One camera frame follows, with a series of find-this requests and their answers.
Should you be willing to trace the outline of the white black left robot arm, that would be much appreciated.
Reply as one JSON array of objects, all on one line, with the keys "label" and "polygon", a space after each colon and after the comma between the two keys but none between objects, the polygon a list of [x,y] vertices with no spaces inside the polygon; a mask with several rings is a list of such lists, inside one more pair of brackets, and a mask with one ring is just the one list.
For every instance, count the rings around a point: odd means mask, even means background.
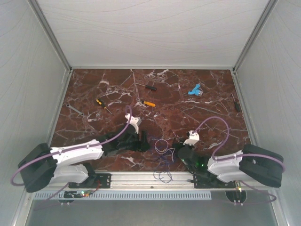
[{"label": "white black left robot arm", "polygon": [[89,142],[67,147],[37,145],[19,164],[22,185],[29,193],[42,190],[49,184],[76,183],[85,187],[96,184],[97,176],[84,161],[98,160],[123,151],[146,152],[150,145],[145,131],[137,134],[127,129],[117,138],[100,136]]}]

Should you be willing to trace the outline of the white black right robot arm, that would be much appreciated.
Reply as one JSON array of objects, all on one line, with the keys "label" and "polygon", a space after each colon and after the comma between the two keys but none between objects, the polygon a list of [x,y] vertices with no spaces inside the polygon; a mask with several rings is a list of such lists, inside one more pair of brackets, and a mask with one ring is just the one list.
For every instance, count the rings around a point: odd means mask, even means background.
[{"label": "white black right robot arm", "polygon": [[216,157],[201,156],[183,142],[172,147],[175,156],[205,188],[230,188],[240,180],[255,180],[274,188],[282,185],[284,158],[255,145],[247,144],[236,153]]}]

